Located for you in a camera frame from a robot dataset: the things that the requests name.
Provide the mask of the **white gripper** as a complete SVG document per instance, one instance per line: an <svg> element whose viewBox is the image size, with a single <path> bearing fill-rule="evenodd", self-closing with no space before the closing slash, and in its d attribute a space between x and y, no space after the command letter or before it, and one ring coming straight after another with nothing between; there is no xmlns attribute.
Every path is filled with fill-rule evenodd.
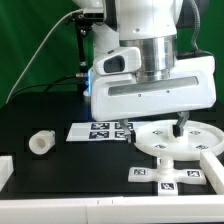
<svg viewBox="0 0 224 224"><path fill-rule="evenodd" d="M133 74L100 76L92 84L91 113L96 121L120 120L129 143L136 141L130 118L178 112L173 136L181 137L191 110L210 108L216 101L213 56L182 59L168 79L137 82Z"/></svg>

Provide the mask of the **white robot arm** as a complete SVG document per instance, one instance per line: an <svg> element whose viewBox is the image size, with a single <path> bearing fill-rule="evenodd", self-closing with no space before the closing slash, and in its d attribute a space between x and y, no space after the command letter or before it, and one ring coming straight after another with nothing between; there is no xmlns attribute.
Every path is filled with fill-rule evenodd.
<svg viewBox="0 0 224 224"><path fill-rule="evenodd" d="M130 118L177 112L180 137L189 112L216 101L213 55L198 48L179 56L177 29L200 28L197 4L205 0L73 0L93 23L91 112L117 120L128 137Z"/></svg>

